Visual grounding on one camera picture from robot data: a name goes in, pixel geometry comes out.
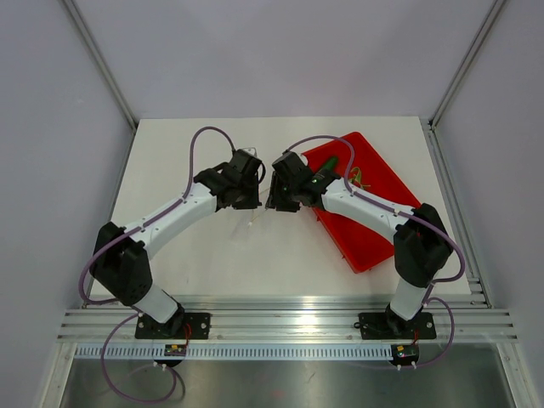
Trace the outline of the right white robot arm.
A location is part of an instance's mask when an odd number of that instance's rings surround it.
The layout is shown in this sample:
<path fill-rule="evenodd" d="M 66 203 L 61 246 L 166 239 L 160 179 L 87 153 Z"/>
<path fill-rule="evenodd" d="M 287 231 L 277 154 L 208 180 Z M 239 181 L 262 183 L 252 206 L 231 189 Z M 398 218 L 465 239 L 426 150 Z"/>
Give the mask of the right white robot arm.
<path fill-rule="evenodd" d="M 329 169 L 313 172 L 300 156 L 287 151 L 273 162 L 266 207 L 297 212 L 312 207 L 343 216 L 379 234 L 394 247 L 399 282 L 386 308 L 385 323 L 395 337 L 416 326 L 431 282 L 453 252 L 436 209 L 387 201 L 351 185 Z"/>

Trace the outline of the clear zip top bag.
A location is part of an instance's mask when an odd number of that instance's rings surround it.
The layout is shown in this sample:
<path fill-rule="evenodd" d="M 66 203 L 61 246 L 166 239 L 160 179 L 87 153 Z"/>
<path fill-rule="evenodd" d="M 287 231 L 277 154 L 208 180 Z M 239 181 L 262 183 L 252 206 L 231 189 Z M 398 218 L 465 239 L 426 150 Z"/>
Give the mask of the clear zip top bag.
<path fill-rule="evenodd" d="M 265 206 L 268 193 L 269 188 L 266 188 L 258 194 L 261 204 L 256 209 L 242 211 L 230 235 L 230 238 L 235 242 L 243 242 L 247 240 L 257 220 L 268 211 L 268 208 Z"/>

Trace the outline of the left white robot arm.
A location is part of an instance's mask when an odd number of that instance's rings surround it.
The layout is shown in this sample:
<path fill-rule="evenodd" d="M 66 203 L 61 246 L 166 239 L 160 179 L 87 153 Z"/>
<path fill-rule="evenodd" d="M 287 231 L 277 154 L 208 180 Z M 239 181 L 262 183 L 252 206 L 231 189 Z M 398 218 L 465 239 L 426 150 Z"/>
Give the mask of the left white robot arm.
<path fill-rule="evenodd" d="M 119 227 L 112 222 L 99 230 L 91 276 L 115 300 L 154 320 L 165 338 L 176 337 L 184 327 L 184 309 L 153 281 L 151 259 L 192 224 L 231 207 L 255 209 L 258 171 L 264 167 L 253 148 L 232 152 L 228 162 L 199 172 L 190 180 L 188 194 L 151 214 Z"/>

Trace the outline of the green cucumber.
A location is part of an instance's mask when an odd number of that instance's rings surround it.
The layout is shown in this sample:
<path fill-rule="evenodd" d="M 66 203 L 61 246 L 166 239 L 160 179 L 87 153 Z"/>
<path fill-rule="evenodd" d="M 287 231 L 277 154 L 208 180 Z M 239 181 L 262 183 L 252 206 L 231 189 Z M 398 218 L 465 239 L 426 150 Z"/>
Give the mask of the green cucumber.
<path fill-rule="evenodd" d="M 338 162 L 339 162 L 339 158 L 337 156 L 330 156 L 321 165 L 320 170 L 328 170 L 328 171 L 334 173 L 334 172 L 336 172 Z"/>

